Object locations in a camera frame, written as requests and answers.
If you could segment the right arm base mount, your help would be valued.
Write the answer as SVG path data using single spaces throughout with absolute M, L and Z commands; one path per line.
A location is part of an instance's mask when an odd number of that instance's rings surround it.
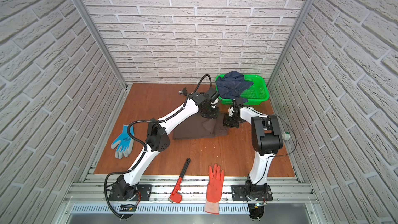
M 233 201 L 273 201 L 272 191 L 268 184 L 264 185 L 232 185 Z

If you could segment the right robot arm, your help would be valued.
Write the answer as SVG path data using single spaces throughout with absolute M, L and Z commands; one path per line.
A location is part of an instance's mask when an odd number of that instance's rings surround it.
M 268 172 L 271 162 L 283 147 L 283 132 L 276 115 L 265 115 L 242 100 L 233 100 L 224 116 L 224 126 L 238 128 L 241 123 L 251 124 L 251 143 L 255 150 L 252 169 L 243 185 L 232 185 L 233 201 L 271 201 Z

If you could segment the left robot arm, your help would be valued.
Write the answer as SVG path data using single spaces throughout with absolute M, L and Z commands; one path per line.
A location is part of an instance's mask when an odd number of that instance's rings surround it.
M 219 113 L 218 103 L 219 93 L 215 88 L 210 87 L 207 92 L 193 92 L 187 95 L 184 103 L 170 114 L 159 120 L 138 120 L 124 125 L 122 133 L 112 147 L 117 147 L 117 157 L 129 155 L 135 142 L 143 145 L 143 149 L 132 166 L 122 172 L 117 177 L 117 181 L 112 184 L 109 190 L 110 195 L 117 200 L 132 200 L 137 193 L 137 185 L 141 180 L 146 169 L 152 163 L 153 159 L 170 145 L 169 134 L 182 122 L 189 117 L 200 113 L 202 117 L 216 119 Z M 133 134 L 133 125 L 137 123 L 148 123 L 148 132 L 145 141 L 141 141 Z

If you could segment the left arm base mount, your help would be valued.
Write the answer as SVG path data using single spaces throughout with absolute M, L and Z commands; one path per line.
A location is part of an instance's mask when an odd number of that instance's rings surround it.
M 135 187 L 135 190 L 129 190 L 126 196 L 122 196 L 117 189 L 116 186 L 113 185 L 111 188 L 107 189 L 108 191 L 108 199 L 110 201 L 138 201 L 138 197 L 140 196 L 140 201 L 149 201 L 150 196 L 151 196 L 151 191 L 152 191 L 152 185 L 150 184 L 144 184 L 140 185 L 138 184 Z

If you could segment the brown trousers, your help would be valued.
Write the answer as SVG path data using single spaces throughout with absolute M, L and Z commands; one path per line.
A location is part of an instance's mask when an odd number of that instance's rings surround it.
M 174 140 L 210 139 L 226 136 L 229 128 L 223 125 L 224 114 L 216 119 L 204 118 L 197 113 L 190 116 L 173 130 Z

